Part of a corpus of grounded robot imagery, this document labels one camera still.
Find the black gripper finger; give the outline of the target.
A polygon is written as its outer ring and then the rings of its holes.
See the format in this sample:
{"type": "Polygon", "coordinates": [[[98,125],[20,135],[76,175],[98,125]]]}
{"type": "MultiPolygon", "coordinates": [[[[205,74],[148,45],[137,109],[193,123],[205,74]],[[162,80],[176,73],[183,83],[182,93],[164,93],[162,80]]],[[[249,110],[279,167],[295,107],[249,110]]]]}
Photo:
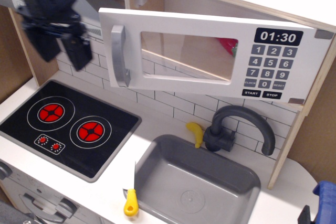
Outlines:
{"type": "Polygon", "coordinates": [[[40,33],[36,29],[27,29],[25,33],[36,51],[46,62],[50,62],[60,53],[60,47],[54,36],[40,33]]]}
{"type": "Polygon", "coordinates": [[[61,41],[76,71],[82,70],[92,60],[90,39],[63,34],[61,41]]]}

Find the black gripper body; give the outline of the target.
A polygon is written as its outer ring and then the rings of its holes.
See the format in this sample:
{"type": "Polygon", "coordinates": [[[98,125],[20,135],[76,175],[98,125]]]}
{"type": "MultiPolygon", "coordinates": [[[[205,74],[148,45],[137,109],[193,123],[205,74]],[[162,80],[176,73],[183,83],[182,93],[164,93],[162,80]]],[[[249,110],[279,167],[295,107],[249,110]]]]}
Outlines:
{"type": "Polygon", "coordinates": [[[29,40],[57,38],[88,40],[80,15],[73,10],[76,0],[24,0],[17,8],[29,40]]]}

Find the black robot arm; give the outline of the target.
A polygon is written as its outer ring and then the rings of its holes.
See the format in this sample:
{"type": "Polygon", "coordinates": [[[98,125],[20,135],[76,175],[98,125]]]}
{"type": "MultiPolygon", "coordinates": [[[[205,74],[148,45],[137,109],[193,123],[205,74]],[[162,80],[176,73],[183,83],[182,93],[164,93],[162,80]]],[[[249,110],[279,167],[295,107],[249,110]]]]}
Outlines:
{"type": "Polygon", "coordinates": [[[25,5],[16,10],[26,36],[46,62],[60,53],[60,40],[74,68],[81,70],[92,53],[86,27],[72,8],[75,1],[24,0],[25,5]]]}

